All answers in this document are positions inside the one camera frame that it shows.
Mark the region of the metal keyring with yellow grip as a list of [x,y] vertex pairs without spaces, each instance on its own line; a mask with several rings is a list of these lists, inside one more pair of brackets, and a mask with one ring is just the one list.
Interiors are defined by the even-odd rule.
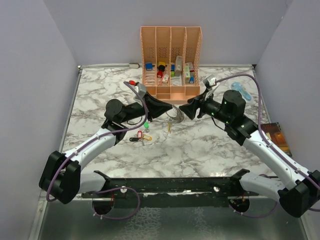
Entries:
[[172,109],[165,113],[169,117],[169,122],[173,124],[179,124],[184,121],[184,113],[175,105],[172,105]]

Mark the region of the green key tag with key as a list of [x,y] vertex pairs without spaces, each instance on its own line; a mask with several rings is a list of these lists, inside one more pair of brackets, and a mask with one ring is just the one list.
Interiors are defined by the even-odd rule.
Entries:
[[146,121],[143,124],[144,130],[142,131],[143,133],[149,133],[150,132],[150,126],[149,123]]

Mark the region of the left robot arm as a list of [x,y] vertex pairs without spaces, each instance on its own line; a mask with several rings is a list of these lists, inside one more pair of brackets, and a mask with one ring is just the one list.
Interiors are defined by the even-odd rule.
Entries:
[[66,152],[52,152],[39,180],[39,187],[63,204],[69,203],[77,194],[94,192],[106,197],[111,190],[108,176],[95,170],[82,170],[99,154],[117,145],[129,128],[124,122],[146,116],[149,121],[172,109],[172,105],[146,93],[145,104],[140,101],[129,105],[118,99],[111,99],[105,106],[106,120],[96,134],[79,146]]

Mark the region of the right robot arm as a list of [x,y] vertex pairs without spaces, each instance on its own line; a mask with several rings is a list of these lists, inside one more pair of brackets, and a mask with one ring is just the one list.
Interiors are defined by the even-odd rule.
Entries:
[[179,109],[191,120],[208,115],[224,123],[227,135],[262,160],[279,178],[272,180],[241,170],[229,184],[234,195],[257,193],[278,202],[288,214],[299,218],[320,200],[320,172],[309,171],[272,143],[244,114],[245,107],[246,101],[238,91],[227,90],[221,103],[204,92]]

